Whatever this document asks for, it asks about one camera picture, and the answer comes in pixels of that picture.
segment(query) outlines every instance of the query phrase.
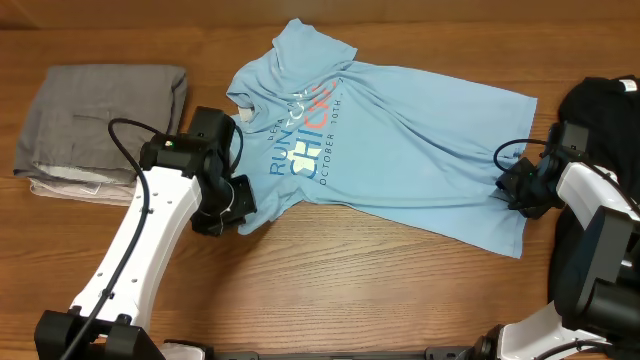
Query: folded clothes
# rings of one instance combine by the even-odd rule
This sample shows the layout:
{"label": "folded clothes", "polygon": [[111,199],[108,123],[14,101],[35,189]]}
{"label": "folded clothes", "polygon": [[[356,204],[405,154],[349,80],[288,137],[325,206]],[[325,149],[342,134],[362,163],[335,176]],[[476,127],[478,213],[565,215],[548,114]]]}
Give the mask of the folded clothes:
{"label": "folded clothes", "polygon": [[[127,118],[175,134],[186,93],[186,71],[177,66],[51,67],[18,141],[14,175],[31,178],[38,195],[128,205],[135,172],[108,122]],[[153,136],[134,127],[116,132],[136,159]]]}
{"label": "folded clothes", "polygon": [[[249,177],[258,208],[240,233],[308,201],[520,257],[525,219],[494,195],[502,172],[493,152],[528,137],[536,99],[354,61],[355,48],[299,20],[273,45],[227,91],[242,108],[237,173]],[[500,160],[513,164],[523,150]]]}

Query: black garment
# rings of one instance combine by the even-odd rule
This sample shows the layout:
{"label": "black garment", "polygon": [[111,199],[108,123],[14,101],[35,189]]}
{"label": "black garment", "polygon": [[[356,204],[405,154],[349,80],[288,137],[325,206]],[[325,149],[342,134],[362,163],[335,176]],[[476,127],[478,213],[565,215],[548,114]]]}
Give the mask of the black garment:
{"label": "black garment", "polygon": [[[620,79],[586,78],[565,97],[558,120],[589,129],[587,154],[596,165],[615,172],[622,190],[640,200],[640,91],[625,91]],[[580,241],[583,230],[571,209],[566,208],[556,223],[556,247],[549,270],[549,300],[553,300],[555,278],[566,263],[567,254]]]}

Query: wooden table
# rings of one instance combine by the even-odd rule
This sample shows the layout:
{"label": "wooden table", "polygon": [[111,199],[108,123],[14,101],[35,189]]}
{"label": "wooden table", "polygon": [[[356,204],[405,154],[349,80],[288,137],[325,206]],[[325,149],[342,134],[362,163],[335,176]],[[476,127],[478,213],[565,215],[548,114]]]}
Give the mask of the wooden table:
{"label": "wooden table", "polygon": [[[12,177],[16,139],[54,64],[185,66],[189,100],[233,113],[235,72],[282,27],[0,32],[0,358],[35,359],[45,309],[64,311],[93,274],[125,209],[37,197]],[[319,27],[357,59],[452,75],[539,98],[545,139],[585,76],[640,73],[640,24],[432,23]],[[539,149],[530,148],[535,157]],[[521,260],[341,206],[299,204],[242,237],[186,229],[160,285],[154,340],[221,351],[419,350],[472,344],[546,303],[557,211],[529,221]]]}

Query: clothing tag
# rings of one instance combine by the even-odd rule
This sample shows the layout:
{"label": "clothing tag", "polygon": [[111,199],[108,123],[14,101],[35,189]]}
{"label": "clothing tag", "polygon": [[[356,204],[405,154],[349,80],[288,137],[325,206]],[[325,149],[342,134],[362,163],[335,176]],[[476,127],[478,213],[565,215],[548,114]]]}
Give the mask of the clothing tag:
{"label": "clothing tag", "polygon": [[78,185],[78,189],[88,194],[95,195],[98,193],[98,190],[100,190],[100,186],[102,186],[102,184],[100,183],[84,183],[84,184]]}
{"label": "clothing tag", "polygon": [[624,84],[625,92],[638,91],[638,84],[636,84],[635,81],[630,79],[621,79],[620,82]]}
{"label": "clothing tag", "polygon": [[240,114],[240,120],[242,120],[242,122],[248,122],[253,118],[253,110],[251,110],[251,108],[238,107],[238,113]]}

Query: gray folded cloth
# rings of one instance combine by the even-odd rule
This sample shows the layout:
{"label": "gray folded cloth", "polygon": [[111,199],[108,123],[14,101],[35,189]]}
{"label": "gray folded cloth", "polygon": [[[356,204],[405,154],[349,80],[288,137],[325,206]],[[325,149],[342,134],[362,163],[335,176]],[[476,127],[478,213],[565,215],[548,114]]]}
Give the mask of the gray folded cloth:
{"label": "gray folded cloth", "polygon": [[[109,137],[108,122],[127,118],[175,134],[186,94],[186,71],[177,66],[51,67],[18,141],[14,175],[46,181],[47,189],[64,180],[65,193],[75,182],[129,188],[135,172]],[[153,136],[127,125],[115,132],[136,160]]]}

